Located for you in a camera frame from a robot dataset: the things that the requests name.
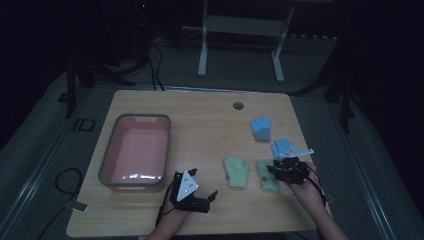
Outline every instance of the plastic tray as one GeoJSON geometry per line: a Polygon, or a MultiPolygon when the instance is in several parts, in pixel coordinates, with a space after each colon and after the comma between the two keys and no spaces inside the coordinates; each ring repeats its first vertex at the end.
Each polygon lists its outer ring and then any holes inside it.
{"type": "Polygon", "coordinates": [[[115,192],[163,188],[171,119],[162,114],[125,114],[115,122],[99,180],[115,192]]]}

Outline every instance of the light blue cloth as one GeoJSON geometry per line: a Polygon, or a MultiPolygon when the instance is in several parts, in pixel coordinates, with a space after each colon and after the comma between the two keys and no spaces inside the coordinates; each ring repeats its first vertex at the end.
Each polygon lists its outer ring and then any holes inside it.
{"type": "Polygon", "coordinates": [[[271,145],[272,155],[275,160],[283,160],[283,154],[290,148],[294,148],[294,144],[285,138],[280,138],[274,141],[271,145]]]}
{"type": "Polygon", "coordinates": [[[266,116],[259,116],[250,121],[252,126],[253,136],[258,142],[271,141],[271,126],[272,121],[266,116]]]}

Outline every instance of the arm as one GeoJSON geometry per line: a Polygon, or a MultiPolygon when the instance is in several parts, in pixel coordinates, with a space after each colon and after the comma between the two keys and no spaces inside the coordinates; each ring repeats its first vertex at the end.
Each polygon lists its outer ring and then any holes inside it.
{"type": "MultiPolygon", "coordinates": [[[[307,166],[316,171],[316,166],[311,162],[306,162],[307,166]]],[[[313,173],[310,172],[309,178],[312,179],[316,184],[319,182],[313,173]]],[[[290,189],[293,191],[300,205],[308,212],[312,220],[317,225],[318,231],[321,233],[326,240],[343,240],[348,239],[343,233],[331,215],[325,209],[322,204],[322,199],[317,189],[308,180],[302,185],[289,184],[290,189]]]]}
{"type": "Polygon", "coordinates": [[[180,230],[184,220],[190,212],[173,208],[174,205],[169,201],[168,198],[163,211],[165,214],[162,215],[159,224],[146,237],[146,240],[169,240],[180,230]]]}

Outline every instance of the metal stand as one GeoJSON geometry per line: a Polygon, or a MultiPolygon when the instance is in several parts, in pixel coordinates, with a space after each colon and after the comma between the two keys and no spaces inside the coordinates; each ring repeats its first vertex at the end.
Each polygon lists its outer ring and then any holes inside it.
{"type": "Polygon", "coordinates": [[[199,77],[204,77],[206,75],[206,64],[208,58],[207,38],[208,32],[210,31],[279,37],[277,47],[271,51],[271,57],[276,80],[277,82],[283,82],[284,75],[280,62],[280,54],[284,40],[287,37],[287,31],[293,17],[294,9],[294,7],[289,8],[285,21],[224,17],[208,15],[208,0],[204,0],[202,49],[200,51],[198,70],[199,77]]]}

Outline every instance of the tabletop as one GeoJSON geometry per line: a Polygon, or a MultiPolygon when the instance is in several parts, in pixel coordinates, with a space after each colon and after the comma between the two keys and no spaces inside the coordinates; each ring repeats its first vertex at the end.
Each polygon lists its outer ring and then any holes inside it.
{"type": "MultiPolygon", "coordinates": [[[[272,120],[272,140],[281,137],[307,148],[290,98],[285,94],[191,91],[117,91],[106,116],[78,201],[86,212],[74,211],[71,237],[144,236],[153,229],[159,206],[175,171],[197,168],[196,197],[218,190],[209,213],[191,213],[178,234],[226,234],[315,230],[309,215],[284,184],[280,193],[265,192],[256,169],[258,160],[272,159],[272,142],[256,142],[250,120],[272,120]],[[243,109],[234,108],[242,103],[243,109]],[[98,180],[115,120],[125,113],[166,114],[171,135],[165,187],[158,193],[116,193],[98,180]],[[227,185],[223,161],[237,156],[249,164],[247,187],[227,185]]],[[[311,156],[300,157],[311,161],[311,156]]]]}

